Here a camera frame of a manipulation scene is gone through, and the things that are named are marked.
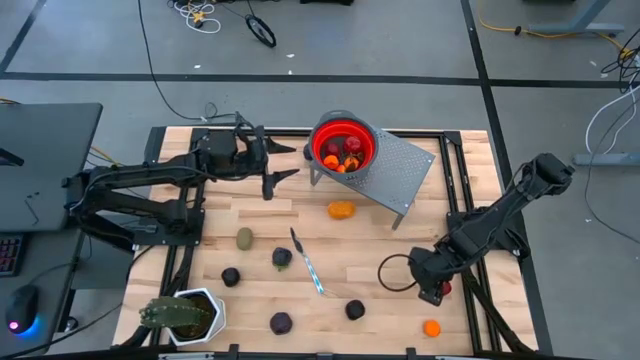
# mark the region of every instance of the laptop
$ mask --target laptop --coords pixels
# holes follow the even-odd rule
[[[97,103],[0,105],[0,233],[65,226],[62,180],[84,168],[101,113]]]

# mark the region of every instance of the red bowl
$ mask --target red bowl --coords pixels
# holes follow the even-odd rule
[[[311,151],[318,162],[322,164],[322,148],[335,137],[355,136],[362,143],[364,161],[358,169],[366,167],[375,154],[375,139],[373,134],[362,124],[350,119],[331,120],[316,130],[311,139]]]

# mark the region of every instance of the white plant pot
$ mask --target white plant pot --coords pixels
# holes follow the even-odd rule
[[[222,331],[222,329],[224,329],[224,327],[227,325],[227,314],[225,313],[224,301],[213,296],[207,288],[178,291],[173,295],[173,297],[185,297],[185,295],[194,293],[203,293],[209,298],[209,301],[211,301],[211,304],[213,304],[214,309],[216,309],[216,316],[213,318],[213,322],[211,323],[211,327],[209,327],[209,331],[207,331],[205,336],[200,339],[179,341],[176,335],[173,333],[173,330],[169,328],[169,336],[171,336],[171,340],[173,340],[173,343],[176,344],[176,346],[206,343],[213,339],[213,337],[216,336],[220,331]]]

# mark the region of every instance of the gray floor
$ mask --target gray floor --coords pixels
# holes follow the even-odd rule
[[[0,2],[0,54],[11,44],[35,1]],[[482,1],[496,26],[566,20],[585,0]],[[230,5],[245,11],[245,4]],[[472,1],[474,9],[477,1]],[[164,1],[143,0],[157,73],[414,75],[477,78],[459,2],[356,0],[351,8],[292,0],[255,2],[278,35],[269,50],[242,20],[216,10],[222,30],[196,34]],[[30,73],[147,73],[135,2],[49,0],[8,71]],[[640,4],[612,2],[598,21],[619,22],[627,37],[640,25]],[[478,28],[489,76],[495,79],[612,80],[599,69],[616,56],[602,38],[546,40]],[[489,129],[479,87],[401,84],[207,83],[160,84],[172,105],[199,115],[207,101],[220,111],[241,111],[267,126],[311,126],[327,110],[344,108],[381,127]],[[585,151],[584,130],[593,113],[618,96],[615,89],[493,88],[512,168],[540,152],[569,161]],[[162,104],[150,82],[1,80],[0,96],[22,102],[98,101],[105,110],[95,145],[121,162],[142,159],[154,125],[183,124]],[[594,129],[599,137],[615,117],[611,109]],[[638,121],[621,133],[620,150],[640,150]],[[635,236],[633,169],[593,172],[591,201],[602,217]],[[586,173],[557,198],[524,212],[555,353],[597,359],[636,358],[640,330],[640,246],[593,221],[584,199]],[[121,261],[126,267],[126,259]],[[116,304],[121,290],[78,293],[72,315],[95,318]],[[99,306],[89,306],[99,299]],[[110,316],[52,353],[106,348],[117,315]]]

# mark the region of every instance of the blue handled knife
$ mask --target blue handled knife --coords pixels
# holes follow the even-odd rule
[[[304,258],[304,262],[307,264],[307,269],[309,269],[309,274],[311,275],[311,279],[313,280],[313,283],[316,285],[316,290],[318,290],[318,294],[320,295],[324,294],[324,288],[320,283],[320,279],[318,279],[318,275],[316,275],[316,271],[313,269],[313,265],[311,265],[311,260],[309,260],[309,257],[307,256],[307,254],[304,253],[302,244],[300,243],[300,241],[298,241],[298,237],[296,236],[295,231],[293,231],[293,228],[289,228],[289,229],[291,229],[291,239],[293,239],[293,245],[295,245],[296,250],[298,250],[298,252]]]

